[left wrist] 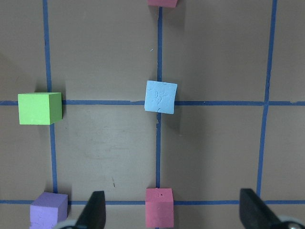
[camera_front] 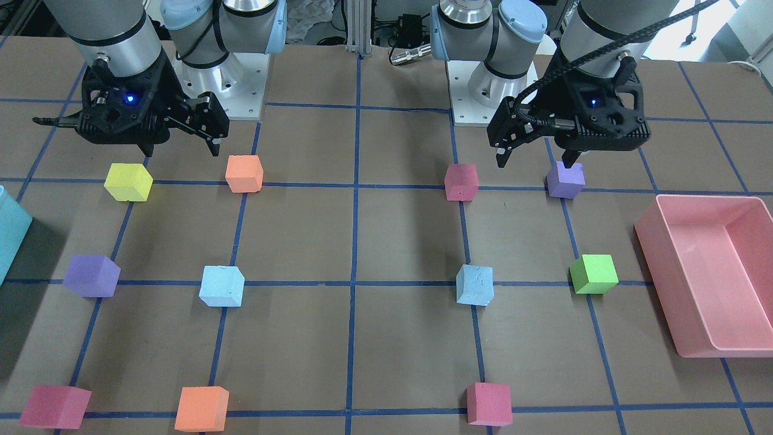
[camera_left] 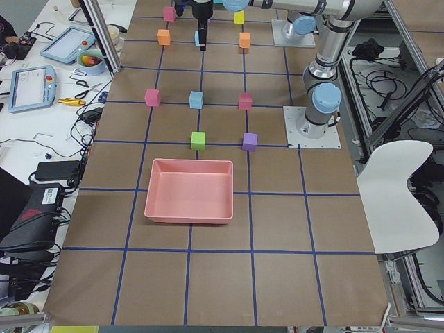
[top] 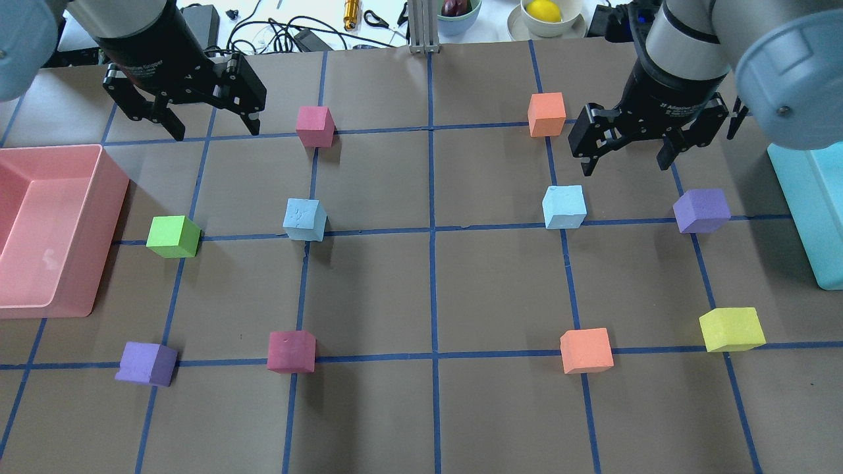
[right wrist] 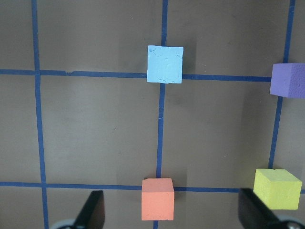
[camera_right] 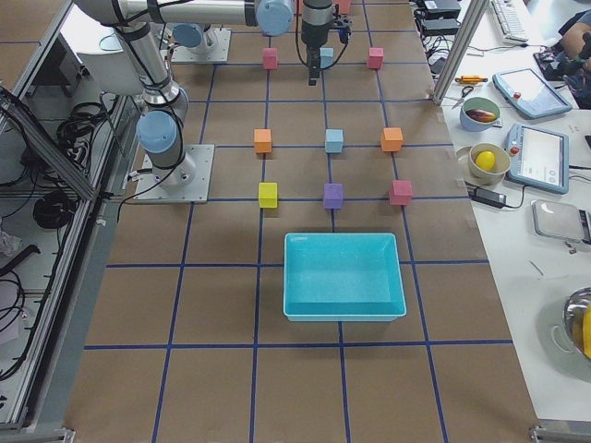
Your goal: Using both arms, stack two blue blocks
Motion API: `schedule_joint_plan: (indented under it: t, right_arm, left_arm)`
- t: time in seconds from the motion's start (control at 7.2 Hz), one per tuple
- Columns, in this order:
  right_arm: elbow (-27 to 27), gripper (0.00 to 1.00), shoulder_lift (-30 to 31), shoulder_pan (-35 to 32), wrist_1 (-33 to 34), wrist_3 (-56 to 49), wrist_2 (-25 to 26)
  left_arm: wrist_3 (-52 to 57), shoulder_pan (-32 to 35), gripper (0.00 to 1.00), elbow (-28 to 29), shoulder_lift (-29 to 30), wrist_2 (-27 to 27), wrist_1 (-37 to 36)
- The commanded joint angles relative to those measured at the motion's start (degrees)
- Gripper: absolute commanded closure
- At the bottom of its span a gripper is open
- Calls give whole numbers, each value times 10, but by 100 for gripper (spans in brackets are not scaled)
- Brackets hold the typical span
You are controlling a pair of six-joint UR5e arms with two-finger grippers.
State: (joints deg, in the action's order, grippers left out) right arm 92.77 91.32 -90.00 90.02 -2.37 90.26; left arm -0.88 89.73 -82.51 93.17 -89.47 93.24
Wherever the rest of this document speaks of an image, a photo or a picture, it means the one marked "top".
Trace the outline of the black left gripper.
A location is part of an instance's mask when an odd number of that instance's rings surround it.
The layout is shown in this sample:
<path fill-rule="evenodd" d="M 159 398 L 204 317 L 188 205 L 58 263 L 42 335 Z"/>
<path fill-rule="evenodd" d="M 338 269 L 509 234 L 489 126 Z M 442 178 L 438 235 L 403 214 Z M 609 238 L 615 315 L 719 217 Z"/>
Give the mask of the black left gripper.
<path fill-rule="evenodd" d="M 112 60 L 103 89 L 130 120 L 153 121 L 181 142 L 186 127 L 169 105 L 205 103 L 261 133 L 266 87 L 241 52 L 210 58 L 189 30 L 105 38 L 102 49 Z"/>

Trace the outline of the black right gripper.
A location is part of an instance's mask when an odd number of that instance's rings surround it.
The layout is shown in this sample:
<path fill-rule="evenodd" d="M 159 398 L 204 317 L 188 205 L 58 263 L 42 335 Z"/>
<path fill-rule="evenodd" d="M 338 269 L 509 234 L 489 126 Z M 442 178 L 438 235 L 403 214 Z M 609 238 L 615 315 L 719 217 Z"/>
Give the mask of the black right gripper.
<path fill-rule="evenodd" d="M 726 137 L 734 138 L 750 109 L 740 98 L 728 107 L 715 93 L 698 108 L 690 108 L 689 116 L 677 113 L 677 108 L 650 99 L 623 100 L 612 109 L 587 103 L 568 135 L 572 155 L 580 160 L 582 174 L 589 177 L 605 154 L 631 143 L 660 140 L 663 146 L 657 164 L 667 171 L 681 153 L 711 145 L 726 120 Z"/>

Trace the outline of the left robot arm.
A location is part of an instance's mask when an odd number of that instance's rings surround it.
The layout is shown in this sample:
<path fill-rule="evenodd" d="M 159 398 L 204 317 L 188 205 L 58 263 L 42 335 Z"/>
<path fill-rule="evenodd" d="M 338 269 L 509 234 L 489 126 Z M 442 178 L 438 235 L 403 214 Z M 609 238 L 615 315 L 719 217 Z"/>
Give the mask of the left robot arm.
<path fill-rule="evenodd" d="M 128 119 L 156 123 L 181 141 L 186 127 L 169 106 L 208 104 L 261 132 L 261 78 L 241 52 L 208 57 L 174 1 L 3 1 L 1 9 L 3 101 L 30 89 L 69 12 L 111 60 L 103 89 Z"/>

